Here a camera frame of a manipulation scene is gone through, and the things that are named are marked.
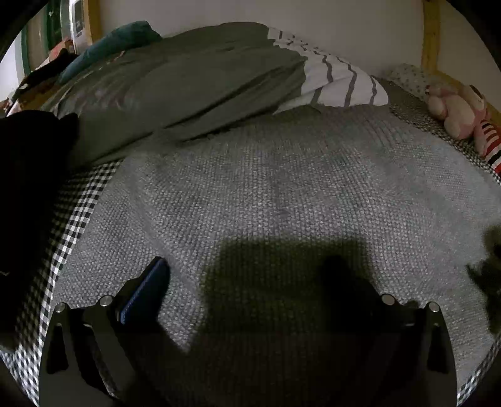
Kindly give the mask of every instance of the teal pillow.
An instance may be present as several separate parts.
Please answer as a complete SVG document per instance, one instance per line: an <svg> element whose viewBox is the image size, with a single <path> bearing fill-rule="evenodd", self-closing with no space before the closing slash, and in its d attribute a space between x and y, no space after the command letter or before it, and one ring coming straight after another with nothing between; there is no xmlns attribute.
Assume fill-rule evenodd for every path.
<svg viewBox="0 0 501 407"><path fill-rule="evenodd" d="M93 63L123 50L142 47L160 41L162 37L153 31L148 21L136 21L114 29L105 37L87 48L61 72L56 82L64 85Z"/></svg>

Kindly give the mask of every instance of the gray knitted blanket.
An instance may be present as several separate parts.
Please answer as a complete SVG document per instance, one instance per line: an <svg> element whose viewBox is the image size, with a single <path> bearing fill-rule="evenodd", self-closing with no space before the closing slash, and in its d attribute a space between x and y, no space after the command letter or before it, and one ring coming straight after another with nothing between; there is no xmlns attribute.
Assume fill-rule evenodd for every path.
<svg viewBox="0 0 501 407"><path fill-rule="evenodd" d="M52 304L94 304L163 256L169 340L134 353L174 405L323 405L354 368L316 278L340 254L380 293L441 305L461 386L493 343L466 267L487 257L500 201L488 173L388 107L298 108L189 142L164 131L117 170Z"/></svg>

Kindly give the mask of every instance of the stuffed animal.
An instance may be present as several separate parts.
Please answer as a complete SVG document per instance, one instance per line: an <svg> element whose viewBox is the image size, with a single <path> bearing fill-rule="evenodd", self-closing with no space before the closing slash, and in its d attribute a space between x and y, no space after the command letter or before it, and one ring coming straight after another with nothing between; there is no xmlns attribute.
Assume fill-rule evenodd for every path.
<svg viewBox="0 0 501 407"><path fill-rule="evenodd" d="M501 129L487 120L475 127L475 148L496 174L501 173Z"/></svg>
<svg viewBox="0 0 501 407"><path fill-rule="evenodd" d="M485 119L487 103L472 85L463 86L458 94L440 87L430 87L428 92L430 114L444 120L445 131L456 140L470 137Z"/></svg>

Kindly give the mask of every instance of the checkered bed sheet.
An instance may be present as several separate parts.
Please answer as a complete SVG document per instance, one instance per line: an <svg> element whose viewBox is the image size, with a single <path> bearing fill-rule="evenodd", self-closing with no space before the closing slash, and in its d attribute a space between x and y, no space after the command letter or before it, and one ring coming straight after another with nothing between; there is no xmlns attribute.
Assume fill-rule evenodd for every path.
<svg viewBox="0 0 501 407"><path fill-rule="evenodd" d="M501 185L501 178L478 156L471 142L456 142L444 131L441 123L428 115L426 105L422 101L397 85L382 80L381 83L390 96L390 109L397 117L440 137L461 151L473 165L489 172ZM13 377L35 405L38 405L40 361L58 274L82 235L99 195L120 163L121 161L115 161L100 165L89 172L76 174L61 188L45 256L17 318L16 333L20 344L14 354L0 353ZM501 335L498 335L480 366L459 389L457 405L461 405L475 390L500 348Z"/></svg>
<svg viewBox="0 0 501 407"><path fill-rule="evenodd" d="M60 189L44 257L17 317L19 345L13 354L1 354L14 379L35 405L38 405L40 361L58 274L120 162L103 164L91 171L75 174Z"/></svg>

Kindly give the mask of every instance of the white wall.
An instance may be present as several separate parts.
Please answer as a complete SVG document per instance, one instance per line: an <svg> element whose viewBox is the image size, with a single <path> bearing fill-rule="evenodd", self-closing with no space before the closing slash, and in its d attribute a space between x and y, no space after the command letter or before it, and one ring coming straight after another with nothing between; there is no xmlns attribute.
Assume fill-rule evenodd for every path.
<svg viewBox="0 0 501 407"><path fill-rule="evenodd" d="M23 77L21 33L19 33L0 62L0 101L16 90Z"/></svg>
<svg viewBox="0 0 501 407"><path fill-rule="evenodd" d="M101 0L103 32L147 20L163 36L230 21L291 31L370 74L421 64L421 0Z"/></svg>
<svg viewBox="0 0 501 407"><path fill-rule="evenodd" d="M445 0L440 2L438 69L474 85L501 111L501 71L474 28Z"/></svg>

